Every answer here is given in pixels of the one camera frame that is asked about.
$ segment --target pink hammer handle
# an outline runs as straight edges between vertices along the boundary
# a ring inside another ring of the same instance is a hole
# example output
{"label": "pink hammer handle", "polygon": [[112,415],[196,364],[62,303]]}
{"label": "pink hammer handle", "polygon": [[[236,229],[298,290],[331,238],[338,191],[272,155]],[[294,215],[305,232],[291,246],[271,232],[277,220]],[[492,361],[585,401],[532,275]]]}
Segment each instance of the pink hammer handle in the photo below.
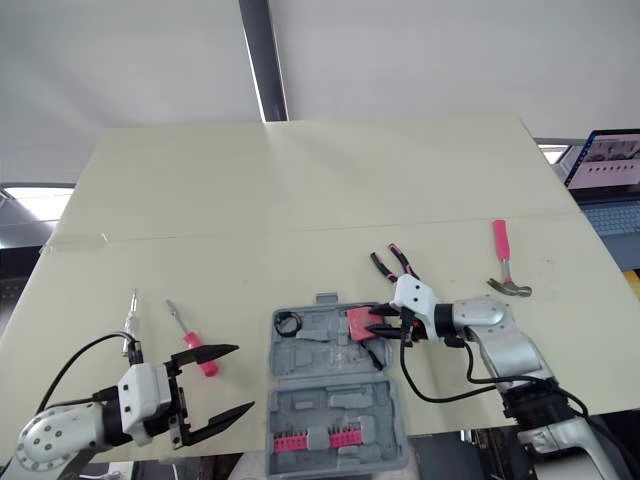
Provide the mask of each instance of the pink hammer handle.
{"label": "pink hammer handle", "polygon": [[[202,345],[204,345],[196,332],[189,332],[182,338],[184,339],[189,349],[201,347]],[[202,373],[204,373],[205,377],[213,377],[216,373],[218,373],[218,364],[214,360],[201,363],[198,365],[198,367],[200,367],[200,370],[202,370]]]}
{"label": "pink hammer handle", "polygon": [[495,220],[493,222],[493,233],[496,240],[496,253],[500,260],[509,260],[511,252],[509,250],[509,238],[507,237],[507,222]]}

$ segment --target laptop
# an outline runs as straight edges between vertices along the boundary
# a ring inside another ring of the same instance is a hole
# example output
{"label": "laptop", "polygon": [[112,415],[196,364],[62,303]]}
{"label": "laptop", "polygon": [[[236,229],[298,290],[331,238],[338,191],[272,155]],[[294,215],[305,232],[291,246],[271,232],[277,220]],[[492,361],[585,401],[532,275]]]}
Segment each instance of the laptop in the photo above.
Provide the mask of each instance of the laptop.
{"label": "laptop", "polygon": [[564,183],[618,266],[640,268],[640,129],[591,132]]}

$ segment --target hammer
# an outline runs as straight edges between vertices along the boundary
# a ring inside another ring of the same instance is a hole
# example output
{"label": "hammer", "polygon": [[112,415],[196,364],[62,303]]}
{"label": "hammer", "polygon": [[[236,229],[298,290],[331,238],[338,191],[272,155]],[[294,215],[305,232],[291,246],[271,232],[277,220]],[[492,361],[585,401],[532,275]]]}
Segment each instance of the hammer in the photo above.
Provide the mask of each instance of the hammer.
{"label": "hammer", "polygon": [[500,260],[504,281],[500,283],[497,280],[490,278],[487,283],[505,295],[530,297],[532,292],[531,287],[519,287],[513,283],[513,280],[511,280],[511,270],[509,269],[509,257],[511,256],[511,252],[509,250],[509,238],[507,237],[506,222],[504,220],[495,220],[492,225],[496,241],[496,252],[498,254],[498,259]]}

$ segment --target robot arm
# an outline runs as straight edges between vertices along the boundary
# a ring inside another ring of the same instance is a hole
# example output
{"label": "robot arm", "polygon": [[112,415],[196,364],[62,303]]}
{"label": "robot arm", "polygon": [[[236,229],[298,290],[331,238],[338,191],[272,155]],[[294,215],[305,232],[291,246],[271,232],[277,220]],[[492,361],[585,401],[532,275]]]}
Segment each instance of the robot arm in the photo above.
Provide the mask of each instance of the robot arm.
{"label": "robot arm", "polygon": [[[505,416],[513,417],[522,429],[518,438],[523,445],[539,454],[579,447],[603,478],[618,478],[590,426],[570,408],[534,342],[518,329],[508,304],[490,295],[443,304],[420,280],[402,275],[389,307],[400,313],[401,341],[454,338],[478,344],[487,370],[498,380]],[[414,332],[416,319],[421,335]]]}
{"label": "robot arm", "polygon": [[182,388],[176,377],[188,363],[204,363],[236,350],[235,345],[204,345],[172,355],[162,366],[131,365],[118,382],[82,407],[52,406],[37,414],[18,436],[16,451],[2,480],[76,478],[97,453],[134,441],[146,445],[170,431],[174,449],[193,445],[226,430],[253,402],[211,418],[190,431]]}

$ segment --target tool case compartment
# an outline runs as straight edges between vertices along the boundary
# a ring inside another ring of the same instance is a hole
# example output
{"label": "tool case compartment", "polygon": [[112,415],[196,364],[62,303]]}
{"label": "tool case compartment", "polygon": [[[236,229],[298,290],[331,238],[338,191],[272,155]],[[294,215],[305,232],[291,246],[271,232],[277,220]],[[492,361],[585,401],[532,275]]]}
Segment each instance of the tool case compartment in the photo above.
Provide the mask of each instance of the tool case compartment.
{"label": "tool case compartment", "polygon": [[[321,294],[314,306],[273,313],[269,365],[279,386],[267,401],[265,468],[270,480],[364,475],[406,466],[409,447],[395,382],[349,337],[347,310],[367,305],[373,304],[338,304],[336,294]],[[296,336],[283,337],[273,327],[286,312],[301,319]],[[378,337],[366,342],[386,368],[389,342]]]}

